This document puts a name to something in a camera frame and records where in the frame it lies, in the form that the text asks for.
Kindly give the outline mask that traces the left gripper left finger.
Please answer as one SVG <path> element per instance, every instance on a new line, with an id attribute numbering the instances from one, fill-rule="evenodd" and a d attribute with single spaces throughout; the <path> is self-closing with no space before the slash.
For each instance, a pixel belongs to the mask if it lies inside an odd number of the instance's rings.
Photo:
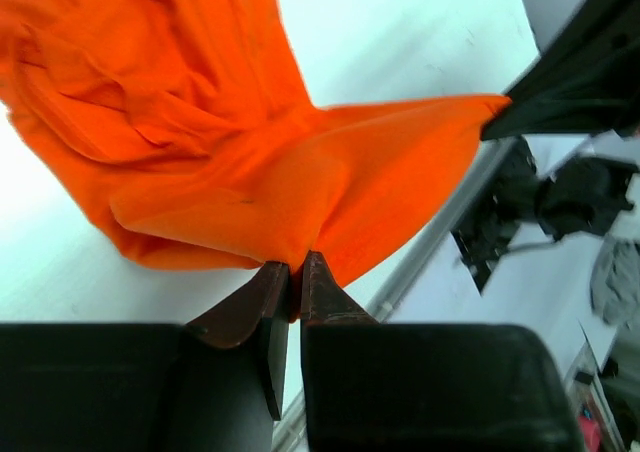
<path id="1" fill-rule="evenodd" d="M 5 451 L 267 451 L 283 412 L 289 269 L 184 324 L 1 328 Z"/>

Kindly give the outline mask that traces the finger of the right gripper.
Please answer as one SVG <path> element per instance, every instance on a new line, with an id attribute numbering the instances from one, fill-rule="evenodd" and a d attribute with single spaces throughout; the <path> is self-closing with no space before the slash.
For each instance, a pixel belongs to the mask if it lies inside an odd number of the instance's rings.
<path id="1" fill-rule="evenodd" d="M 527 134 L 630 137 L 639 130 L 639 0 L 585 0 L 482 127 L 483 141 Z"/>

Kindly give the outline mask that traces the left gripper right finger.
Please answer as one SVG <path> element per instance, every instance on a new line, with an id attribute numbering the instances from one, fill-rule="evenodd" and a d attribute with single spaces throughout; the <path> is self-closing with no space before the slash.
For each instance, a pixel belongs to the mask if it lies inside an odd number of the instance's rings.
<path id="1" fill-rule="evenodd" d="M 555 363 L 519 325 L 381 323 L 324 256 L 301 275 L 301 370 L 313 451 L 580 451 Z"/>

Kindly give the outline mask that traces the orange t shirt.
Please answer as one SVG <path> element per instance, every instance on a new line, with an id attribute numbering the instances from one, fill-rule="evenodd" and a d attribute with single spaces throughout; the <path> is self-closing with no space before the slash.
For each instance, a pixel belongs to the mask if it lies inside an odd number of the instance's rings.
<path id="1" fill-rule="evenodd" d="M 163 270 L 293 270 L 346 286 L 411 239 L 503 95 L 321 109 L 277 0 L 1 0 L 1 98 L 119 252 Z"/>

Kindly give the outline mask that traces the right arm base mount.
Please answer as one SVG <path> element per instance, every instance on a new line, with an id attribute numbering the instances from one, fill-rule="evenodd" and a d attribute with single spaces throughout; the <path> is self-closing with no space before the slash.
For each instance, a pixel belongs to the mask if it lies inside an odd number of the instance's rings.
<path id="1" fill-rule="evenodd" d="M 638 177 L 632 162 L 578 153 L 541 177 L 529 145 L 518 139 L 452 229 L 477 290 L 508 254 L 576 233 L 605 236 L 621 213 L 638 205 L 630 197 Z"/>

